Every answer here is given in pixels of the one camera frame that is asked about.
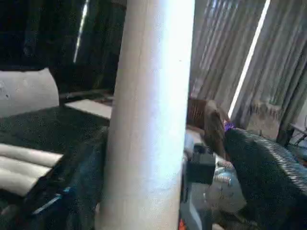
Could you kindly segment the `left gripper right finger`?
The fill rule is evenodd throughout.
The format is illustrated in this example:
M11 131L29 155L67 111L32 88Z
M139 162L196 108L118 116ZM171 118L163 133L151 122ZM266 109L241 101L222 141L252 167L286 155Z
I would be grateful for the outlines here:
M276 142L234 128L225 149L261 230L307 228L307 169Z

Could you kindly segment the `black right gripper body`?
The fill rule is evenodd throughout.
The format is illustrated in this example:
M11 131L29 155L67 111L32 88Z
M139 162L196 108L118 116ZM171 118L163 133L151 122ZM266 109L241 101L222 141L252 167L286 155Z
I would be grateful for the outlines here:
M214 171L213 155L194 153L187 164L187 180L190 183L212 184Z

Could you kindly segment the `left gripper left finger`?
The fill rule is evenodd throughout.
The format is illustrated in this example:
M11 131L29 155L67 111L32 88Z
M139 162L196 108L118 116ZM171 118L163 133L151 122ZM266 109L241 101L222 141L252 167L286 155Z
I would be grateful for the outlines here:
M39 178L14 217L16 230L93 230L101 200L108 128L81 142Z

